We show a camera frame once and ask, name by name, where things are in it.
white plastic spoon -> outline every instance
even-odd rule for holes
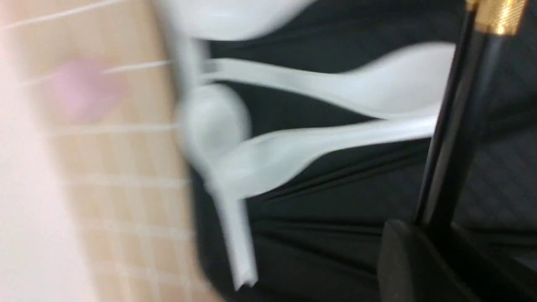
[[[432,115],[271,132],[241,143],[218,162],[215,173],[237,198],[247,198],[287,183],[329,152],[430,137],[436,121]]]
[[[399,49],[354,71],[323,74],[237,59],[208,60],[206,80],[229,80],[302,94],[382,119],[437,114],[455,46]]]
[[[198,39],[239,41],[282,27],[314,0],[176,0],[176,20]]]
[[[254,285],[258,276],[245,202],[214,175],[216,163],[249,137],[248,113],[231,89],[218,84],[192,90],[181,112],[182,146],[214,198],[235,287]]]

beige tile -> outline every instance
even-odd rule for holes
[[[90,170],[92,173],[100,175],[120,175],[121,162],[119,157],[121,156],[121,148],[118,147],[117,142],[114,141],[116,134],[96,134],[87,135],[90,139],[90,147],[93,150],[98,150],[98,154],[95,154],[97,158],[94,158],[96,162]]]
[[[69,201],[78,220],[98,221],[103,219],[100,210],[101,199],[97,189],[89,185],[73,185],[68,187]]]
[[[192,302],[223,302],[213,289],[192,289]]]
[[[147,41],[139,34],[140,23],[144,22],[135,14],[132,1],[118,5],[109,5],[103,9],[104,31],[107,33],[107,43],[114,46],[112,53],[114,61],[119,65],[139,64],[162,59],[162,52],[156,51],[155,46],[148,46]]]
[[[159,177],[185,179],[185,167],[179,154],[175,131],[161,131],[146,134],[149,151],[155,160]]]
[[[140,200],[148,225],[169,227],[168,208],[160,188],[141,188]]]
[[[132,294],[132,302],[152,302],[156,301],[153,298],[151,284],[148,280],[138,278],[128,278],[127,282],[130,286]]]
[[[151,238],[155,269],[157,271],[180,275],[181,269],[177,259],[174,242],[169,238]]]
[[[105,43],[100,11],[79,13],[65,19],[67,30],[71,36],[71,47],[77,49],[80,57],[102,59],[112,63],[108,54],[112,52],[110,45]]]
[[[109,161],[117,165],[117,173],[127,176],[156,176],[147,142],[140,133],[108,135]]]
[[[100,301],[125,301],[119,276],[98,274],[95,275],[95,284]]]
[[[186,301],[186,289],[179,285],[159,284],[161,302],[182,302]]]
[[[169,208],[170,225],[181,231],[191,231],[194,222],[187,185],[179,189],[163,189],[162,195]]]
[[[82,239],[91,261],[113,262],[116,260],[110,238],[106,231],[94,229],[83,230]]]
[[[123,259],[127,265],[135,267],[145,267],[147,264],[144,260],[142,241],[135,234],[117,234],[121,249],[123,251]]]
[[[169,100],[159,99],[154,95],[155,81],[151,70],[146,68],[129,72],[130,104],[137,109],[138,123],[165,124],[170,120],[172,109],[163,105]]]
[[[205,287],[207,279],[199,266],[198,253],[194,240],[185,241],[182,248],[185,255],[185,263],[188,265],[188,277],[190,278],[192,287]]]
[[[146,135],[143,133],[127,133],[118,134],[117,137],[122,136],[128,146],[129,156],[132,162],[130,167],[123,166],[122,169],[131,170],[129,174],[139,175],[142,177],[158,177],[157,170],[155,168],[155,161],[158,160],[151,153],[148,146]]]
[[[63,18],[13,29],[21,37],[28,80],[50,74],[60,64],[76,58]]]
[[[116,73],[112,75],[122,89],[120,102],[116,107],[101,118],[97,123],[100,125],[125,125],[139,124],[142,122],[140,118],[140,108],[137,107],[136,99],[139,98],[140,88],[139,83],[135,80],[132,72]]]
[[[153,4],[147,0],[129,1],[133,18],[138,25],[138,35],[143,45],[147,61],[166,60],[168,54],[164,47],[164,38],[160,32],[160,24],[155,16]]]
[[[86,174],[88,159],[82,154],[81,140],[74,135],[58,136],[50,140],[54,150],[55,161],[64,175],[76,176]]]
[[[155,123],[174,123],[176,95],[171,82],[169,66],[159,66],[144,69],[140,72],[139,81],[148,83],[146,90],[146,101],[140,107],[151,109],[151,121]],[[158,102],[148,102],[147,99],[158,100]]]
[[[119,222],[136,222],[134,215],[135,205],[127,196],[127,189],[122,186],[107,186],[103,188],[106,200],[110,204],[112,213],[107,213],[108,219]]]

black chopstick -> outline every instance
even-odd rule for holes
[[[430,188],[416,221],[430,236],[449,231],[478,140],[486,123],[494,78],[504,46],[517,34],[527,0],[481,0],[470,34],[462,72],[443,133]]]
[[[462,68],[465,65],[466,54],[468,53],[468,45],[470,37],[474,31],[474,21],[477,12],[479,0],[466,0],[465,13],[462,19],[461,32],[459,42],[455,46],[455,54],[451,63],[451,70],[447,80],[446,91],[442,99],[442,106],[438,113],[438,120],[434,130],[431,144],[429,145],[429,153],[422,178],[422,187],[419,193],[418,207],[416,209],[415,221],[423,219],[425,203],[431,191],[431,182],[433,179],[434,170],[438,162],[440,146],[444,141],[446,127],[448,125],[448,117],[451,113],[455,92],[459,86],[461,79]]]

